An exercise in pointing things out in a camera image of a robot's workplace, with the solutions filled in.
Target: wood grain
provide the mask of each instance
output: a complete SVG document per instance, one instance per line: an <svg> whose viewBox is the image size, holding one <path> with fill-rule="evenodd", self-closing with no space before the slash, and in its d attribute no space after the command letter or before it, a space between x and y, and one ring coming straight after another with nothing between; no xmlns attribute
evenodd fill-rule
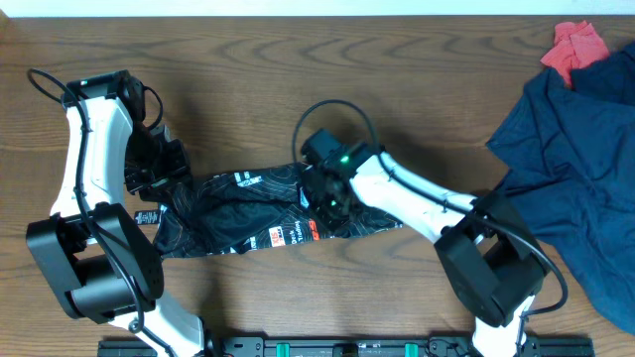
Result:
<svg viewBox="0 0 635 357"><path fill-rule="evenodd" d="M0 355L88 356L109 326L59 308L24 243L62 183L62 111L25 71L62 80L128 68L160 93L166 122L198 175L290 161L295 121L326 98L351 100L415 172L454 189L492 187L505 167L484 143L541 67L560 17L18 19L0 48ZM587 18L612 50L635 38L632 17ZM157 105L149 98L149 116ZM353 141L358 119L321 109L319 127ZM130 211L152 205L128 197ZM144 228L149 237L152 228ZM631 356L635 338L589 304L560 256L571 299L538 316L539 334L583 334L599 356ZM169 260L168 289L220 335L423 335L469 331L431 245L410 229L243 256ZM559 297L553 278L537 304Z"/></svg>

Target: label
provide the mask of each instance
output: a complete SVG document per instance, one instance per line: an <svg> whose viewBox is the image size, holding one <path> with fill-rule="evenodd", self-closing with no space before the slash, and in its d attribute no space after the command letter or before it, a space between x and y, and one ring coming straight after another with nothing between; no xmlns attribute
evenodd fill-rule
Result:
<svg viewBox="0 0 635 357"><path fill-rule="evenodd" d="M304 209L309 209L309 200L305 196L305 189L300 187L300 206Z"/></svg>
<svg viewBox="0 0 635 357"><path fill-rule="evenodd" d="M300 221L296 221L295 229L289 231L291 235L291 244L305 243L305 237L302 234L302 228L300 227Z"/></svg>
<svg viewBox="0 0 635 357"><path fill-rule="evenodd" d="M239 182L238 186L239 187L246 187L248 185L252 185L254 183L258 183L262 181L262 177L255 177L255 178L247 178L245 181L243 182Z"/></svg>
<svg viewBox="0 0 635 357"><path fill-rule="evenodd" d="M135 212L135 221L137 225L157 224L161 218L160 209L144 210Z"/></svg>
<svg viewBox="0 0 635 357"><path fill-rule="evenodd" d="M151 187L152 187L152 188L157 188L157 187L159 187L160 185L162 185L162 184L164 184L164 183L166 183L166 182L168 182L168 179L167 179L167 178L162 178L162 179L160 179L160 180L158 180L158 181L156 181L156 182L152 183L152 184L151 184Z"/></svg>
<svg viewBox="0 0 635 357"><path fill-rule="evenodd" d="M311 235L314 237L314 240L319 240L318 226L312 219L309 220L309 228L311 228Z"/></svg>
<svg viewBox="0 0 635 357"><path fill-rule="evenodd" d="M282 227L269 228L269 237L271 237L272 247L282 247L285 245L285 236L282 233Z"/></svg>
<svg viewBox="0 0 635 357"><path fill-rule="evenodd" d="M170 129L168 129L167 125L163 126L163 135L166 138L166 143L170 143L172 139L170 138Z"/></svg>

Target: black fabric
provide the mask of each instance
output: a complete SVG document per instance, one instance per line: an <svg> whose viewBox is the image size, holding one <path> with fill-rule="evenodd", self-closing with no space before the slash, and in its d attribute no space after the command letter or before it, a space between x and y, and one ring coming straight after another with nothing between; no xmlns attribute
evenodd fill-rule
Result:
<svg viewBox="0 0 635 357"><path fill-rule="evenodd" d="M554 245L593 306L635 333L635 44L571 74L548 69L488 143L498 189Z"/></svg>
<svg viewBox="0 0 635 357"><path fill-rule="evenodd" d="M162 207L155 247L164 258L188 258L361 237L402 226L383 211L365 208L328 233L301 209L296 183L292 165L286 165L215 176L195 190L178 185L173 207Z"/></svg>

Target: green clip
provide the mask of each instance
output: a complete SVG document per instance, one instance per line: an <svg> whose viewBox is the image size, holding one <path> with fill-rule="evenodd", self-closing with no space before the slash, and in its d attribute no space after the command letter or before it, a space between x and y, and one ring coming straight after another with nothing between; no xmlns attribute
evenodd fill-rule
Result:
<svg viewBox="0 0 635 357"><path fill-rule="evenodd" d="M406 343L406 357L419 357L419 345L416 343Z"/></svg>
<svg viewBox="0 0 635 357"><path fill-rule="evenodd" d="M289 343L278 343L276 345L276 357L289 357L290 351Z"/></svg>

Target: wire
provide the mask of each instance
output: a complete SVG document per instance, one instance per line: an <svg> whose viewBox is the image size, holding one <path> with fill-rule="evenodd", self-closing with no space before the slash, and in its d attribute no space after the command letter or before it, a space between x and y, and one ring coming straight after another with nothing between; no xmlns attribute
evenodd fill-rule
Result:
<svg viewBox="0 0 635 357"><path fill-rule="evenodd" d="M175 354L172 351L172 348L170 347L170 345L164 342L161 338L157 337L157 335L152 333L152 331L144 327L141 333L143 333L146 337L148 337L148 339L151 340L152 342L161 346L161 348L164 349L168 357L174 357Z"/></svg>
<svg viewBox="0 0 635 357"><path fill-rule="evenodd" d="M148 131L156 128L157 126L159 126L159 123L161 123L161 119L163 118L163 102L161 101L161 98L159 97L159 94L157 94L157 92L152 89L149 86L143 86L143 90L150 90L152 92L152 94L155 95L155 98L157 98L157 101L159 102L159 115L157 116L157 119L155 119L155 121L150 124L150 126L148 127Z"/></svg>
<svg viewBox="0 0 635 357"><path fill-rule="evenodd" d="M553 305L547 306L547 307L541 307L541 308L537 308L537 309L532 309L532 310L528 310L528 311L524 311L521 314L521 325L520 325L520 329L519 329L519 333L518 333L518 339L516 341L516 345L520 346L520 342L521 342L521 338L522 338L522 333L523 333L523 329L524 329L524 325L525 325L525 321L527 320L527 318L531 315L537 315L540 313L546 313L546 312L552 312L552 311L556 311L557 309L561 308L566 302L567 299L569 298L569 288L567 286L567 282L565 281L565 277L563 276L563 273L560 271L560 269L556 266L556 264L554 264L554 262L547 256L545 255L545 253L543 253L539 248L535 247L533 244L529 243L527 240L525 240L524 238L522 238L519 234L517 234L516 232L514 232L512 229L510 229L509 227L503 226L501 224L498 224L490 219L481 217L467 209L464 209L460 206L457 206L455 204L452 204L450 202L448 202L446 199L443 198L439 198L436 197L435 195L425 192L421 189L418 189L417 187L407 183L406 181L404 181L403 179L399 178L398 176L395 175L394 170L390 170L388 168L388 166L386 165L386 163L384 162L382 155L381 155L381 147L379 145L379 140L377 139L377 131L375 130L374 125L372 124L372 122L370 121L370 118L368 118L368 116L366 115L366 113L364 113L363 110L361 110L358 106L356 106L355 104L345 101L345 100L341 100L341 99L328 99L328 100L324 100L321 101L319 103L316 103L314 105L312 105L309 109L307 109L307 111L305 111L305 113L300 117L300 120L298 121L298 124L296 125L296 129L294 130L294 135L293 135L293 139L292 139L292 145L291 145L291 150L292 150L292 156L293 156L293 160L294 160L294 167L296 168L296 170L298 170L298 174L300 173L300 168L298 166L298 160L297 160L297 156L296 156L296 141L298 138L298 132L300 131L300 127L302 126L302 124L304 123L304 121L307 119L307 117L314 112L316 109L318 109L319 107L323 106L323 105L327 105L327 104L341 104L341 105L345 105L353 110L355 110L357 112L357 114L359 114L359 116L361 116L361 118L363 119L364 123L366 124L366 127L368 129L368 132L370 133L370 137L372 140L372 149L374 150L375 155L377 156L377 159L379 160L379 164L381 165L382 169L384 169L384 171L388 174L388 176L390 177L390 179L393 179L395 182L397 182L398 184L402 185L403 187L407 188L408 190L412 191L413 193L416 193L422 197L424 197L425 199L428 199L436 204L439 204L441 206L443 206L446 209L450 209L453 210L457 213L463 214L466 218L471 219L473 221L476 221L486 227L489 227L491 229L493 229L494 231L500 232L502 234L504 234L505 236L507 236L508 238L511 238L513 240L515 240L516 242L522 244L523 246L525 246L526 248L528 248L535 256L536 258L541 261L543 264L545 264L546 266L549 267L549 269L554 273L554 275L556 276L556 279L558 279L558 283L561 286L561 290L562 290L562 295L561 298L558 302L554 303Z"/></svg>
<svg viewBox="0 0 635 357"><path fill-rule="evenodd" d="M135 307L137 309L137 320L133 321L133 323L130 323L130 325L128 326L128 329L130 330L130 332L134 334L139 333L144 328L144 311L141 305L141 299L139 298L139 293L137 292L137 289L136 289L135 282L133 278L131 278L128 275L128 272L126 271L124 266L121 264L117 256L114 254L112 249L110 249L110 247L106 244L101 234L99 234L97 224L90 219L90 217L88 216L88 213L86 212L86 207L84 206L85 192L83 192L82 190L83 164L84 164L84 159L86 156L86 147L88 145L88 133L90 132L86 115L83 111L83 108L79 104L79 101L75 97L75 95L63 83L61 83L52 75L44 72L43 70L31 68L27 71L27 77L29 78L29 81L36 87L36 89L38 89L40 92L42 92L43 94L45 94L46 96L48 96L50 99L54 100L57 103L62 103L62 101L55 98L50 93L48 93L43 88L41 88L33 79L33 74L40 75L50 80L53 84L55 84L57 87L63 90L64 94L68 96L72 104L77 108L77 112L79 113L79 118L81 119L81 142L79 144L79 156L77 159L77 170L75 172L75 187L73 188L76 201L77 201L77 207L79 208L79 214L81 215L81 220L88 228L88 231L90 232L90 234L95 238L95 240L97 241L101 249L103 249L108 260L119 272L124 282L126 283L128 290L130 290L130 293L132 294L132 300L134 301Z"/></svg>

